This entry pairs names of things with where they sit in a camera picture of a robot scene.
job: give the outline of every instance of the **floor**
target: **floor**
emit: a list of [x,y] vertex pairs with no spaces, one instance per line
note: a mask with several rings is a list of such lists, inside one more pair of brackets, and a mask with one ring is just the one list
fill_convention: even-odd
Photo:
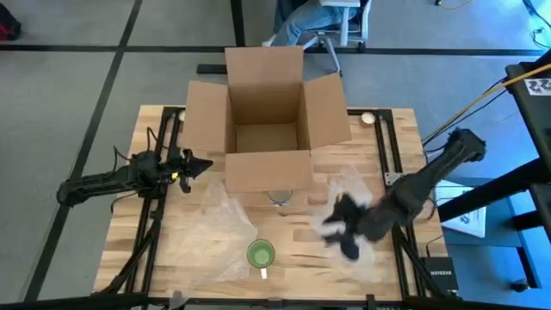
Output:
[[[449,5],[459,3],[448,0]],[[23,23],[16,43],[116,47],[134,0],[4,0]],[[231,46],[235,44],[229,1],[143,0],[125,44],[129,46]],[[244,0],[248,46],[271,35],[275,0]],[[530,32],[541,27],[522,0],[474,1],[456,11],[431,0],[374,1],[368,47],[440,49],[537,49]],[[534,0],[551,19],[551,5]],[[551,44],[551,35],[541,34]],[[142,104],[183,104],[190,80],[225,82],[225,76],[197,76],[199,63],[223,63],[221,53],[0,52],[0,303],[18,301],[36,263],[57,208],[54,193],[74,165],[98,102],[105,102],[84,173],[110,169],[112,145],[126,152]],[[114,59],[122,56],[120,67]],[[535,57],[340,54],[350,106],[409,107],[426,136],[466,103],[505,75],[505,67]],[[326,54],[305,56],[305,79],[332,71]],[[105,83],[109,70],[113,84]],[[536,156],[511,96],[505,94],[462,124],[488,144],[483,162],[464,164],[461,177],[496,177]],[[445,137],[429,148],[440,146]],[[519,152],[509,153],[511,143]],[[91,291],[107,234],[113,197],[72,209],[40,298],[86,295]],[[514,197],[519,213],[532,208]],[[542,230],[526,232],[542,275],[551,257]],[[449,247],[461,272],[461,295],[472,301],[551,307],[544,289],[521,294],[505,288],[521,275],[516,253],[502,248]],[[474,261],[486,262],[473,264]],[[473,283],[483,279],[479,286]]]

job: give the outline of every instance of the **jeans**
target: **jeans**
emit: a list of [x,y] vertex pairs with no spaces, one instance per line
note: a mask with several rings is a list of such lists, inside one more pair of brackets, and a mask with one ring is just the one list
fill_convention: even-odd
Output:
[[[277,0],[271,46],[293,46],[306,30],[340,24],[343,11],[342,7],[321,6],[319,0]],[[359,11],[360,8],[350,8],[349,19]]]

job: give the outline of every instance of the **office chair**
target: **office chair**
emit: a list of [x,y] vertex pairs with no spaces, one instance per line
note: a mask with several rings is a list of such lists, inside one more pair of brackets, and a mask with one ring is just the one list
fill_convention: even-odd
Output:
[[338,63],[337,54],[335,53],[335,47],[331,39],[339,38],[339,46],[346,47],[348,42],[358,42],[358,48],[361,52],[365,49],[366,42],[368,40],[368,16],[371,10],[371,3],[373,0],[368,0],[365,6],[362,8],[362,12],[356,15],[353,19],[349,20],[350,8],[358,8],[360,6],[360,0],[319,0],[322,6],[335,6],[344,7],[343,22],[340,25],[330,25],[324,28],[310,30],[314,32],[319,38],[319,41],[323,42],[325,48],[333,58],[333,63],[341,77],[343,76],[343,70]]

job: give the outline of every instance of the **chair leg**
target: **chair leg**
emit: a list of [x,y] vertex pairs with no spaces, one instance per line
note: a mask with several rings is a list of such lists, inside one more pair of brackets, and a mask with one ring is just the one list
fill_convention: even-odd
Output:
[[343,76],[343,71],[341,70],[341,65],[338,63],[337,54],[335,53],[335,47],[333,47],[333,42],[331,42],[331,38],[324,38],[325,48],[327,48],[327,51],[333,58],[333,63],[335,64],[335,67],[337,67],[338,74]]

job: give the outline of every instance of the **yellow cable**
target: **yellow cable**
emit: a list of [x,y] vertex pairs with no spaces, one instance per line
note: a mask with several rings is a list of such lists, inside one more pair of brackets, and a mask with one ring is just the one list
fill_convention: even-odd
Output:
[[542,67],[539,67],[535,70],[532,70],[530,72],[526,72],[524,73],[523,75],[521,76],[518,76],[518,77],[515,77],[513,79],[510,79],[504,83],[501,83],[501,84],[497,84],[495,85],[494,87],[492,87],[491,89],[489,89],[487,92],[485,92],[484,94],[482,94],[482,96],[474,99],[474,101],[472,101],[471,103],[469,103],[465,108],[463,108],[461,111],[459,111],[456,115],[454,115],[453,117],[449,118],[449,120],[447,120],[443,125],[441,125],[437,130],[435,130],[434,132],[432,132],[431,134],[429,134],[428,137],[424,138],[423,139],[423,142],[425,142],[426,140],[432,138],[432,136],[438,134],[442,129],[446,128],[449,124],[451,124],[454,120],[456,120],[457,118],[459,118],[461,115],[464,115],[465,112],[467,112],[467,110],[469,110],[470,108],[473,107],[473,105],[475,105],[476,103],[478,103],[480,100],[484,99],[485,97],[487,97],[488,95],[491,95],[492,93],[496,92],[496,90],[501,90],[513,83],[516,83],[520,80],[523,80],[525,78],[529,78],[537,73],[540,73],[541,71],[546,71],[548,69],[551,69],[551,64],[549,65],[545,65],[545,66],[542,66]]
[[442,3],[439,3],[438,5],[440,5],[440,6],[442,7],[442,9],[456,10],[456,9],[460,9],[460,8],[464,7],[465,5],[471,3],[472,1],[474,1],[474,0],[468,0],[468,1],[465,2],[464,4],[458,5],[458,6],[454,7],[454,8],[449,8],[449,7],[443,6]]

